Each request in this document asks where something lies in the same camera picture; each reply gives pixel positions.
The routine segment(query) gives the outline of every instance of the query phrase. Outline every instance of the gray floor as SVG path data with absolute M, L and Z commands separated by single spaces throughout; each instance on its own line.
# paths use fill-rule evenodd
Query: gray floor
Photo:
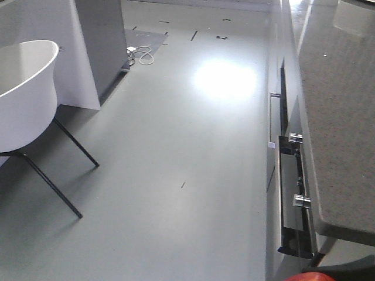
M 82 220 L 20 160 L 0 168 L 0 280 L 264 280 L 268 14 L 124 11 L 167 45 L 100 112 L 59 109 L 98 169 L 54 126 L 27 147 Z

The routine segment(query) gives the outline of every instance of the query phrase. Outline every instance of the black mark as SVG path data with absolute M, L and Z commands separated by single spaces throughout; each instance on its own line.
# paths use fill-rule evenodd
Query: black mark
M 194 37 L 197 35 L 197 32 L 198 32 L 198 30 L 196 30 L 196 31 L 194 32 L 194 35 L 193 35 L 193 37 L 191 38 L 190 41 L 193 41 L 193 40 L 194 40 Z

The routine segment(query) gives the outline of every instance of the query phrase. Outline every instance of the power cord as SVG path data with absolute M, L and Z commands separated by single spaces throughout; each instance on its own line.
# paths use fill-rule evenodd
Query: power cord
M 149 46 L 140 46 L 140 47 L 128 47 L 128 60 L 129 60 L 129 66 L 132 66 L 135 64 L 135 53 L 143 53 L 143 55 L 139 58 L 139 63 L 143 66 L 149 66 L 150 64 L 153 64 L 155 59 L 153 55 L 151 55 L 152 49 Z M 151 58 L 151 61 L 148 63 L 143 62 L 146 56 L 149 56 Z

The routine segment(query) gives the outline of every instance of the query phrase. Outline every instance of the black chair leg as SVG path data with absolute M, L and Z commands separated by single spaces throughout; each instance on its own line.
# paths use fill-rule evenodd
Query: black chair leg
M 81 151 L 94 163 L 95 167 L 99 167 L 99 163 L 85 150 L 85 148 L 73 137 L 73 135 L 55 118 L 53 122 L 81 149 Z
M 53 189 L 54 192 L 68 205 L 68 207 L 77 215 L 77 217 L 82 218 L 82 214 L 77 210 L 77 208 L 65 197 L 65 195 L 54 185 L 54 183 L 39 169 L 37 165 L 24 153 L 17 152 L 15 154 L 26 160 L 26 162 L 38 173 L 38 175 Z

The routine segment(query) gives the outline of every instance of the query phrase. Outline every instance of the speckled countertop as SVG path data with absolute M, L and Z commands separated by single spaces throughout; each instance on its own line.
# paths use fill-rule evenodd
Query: speckled countertop
M 308 6 L 296 45 L 315 228 L 375 245 L 375 6 Z

